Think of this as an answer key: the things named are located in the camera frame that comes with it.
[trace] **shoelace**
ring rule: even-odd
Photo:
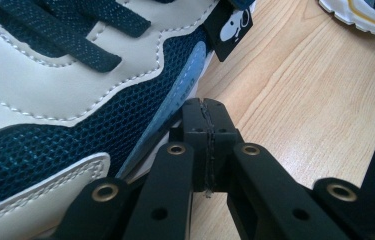
[[[134,38],[150,27],[149,21],[115,0],[0,0],[0,10],[42,40],[99,72],[111,71],[121,58],[87,40],[73,28],[74,22],[102,21]]]

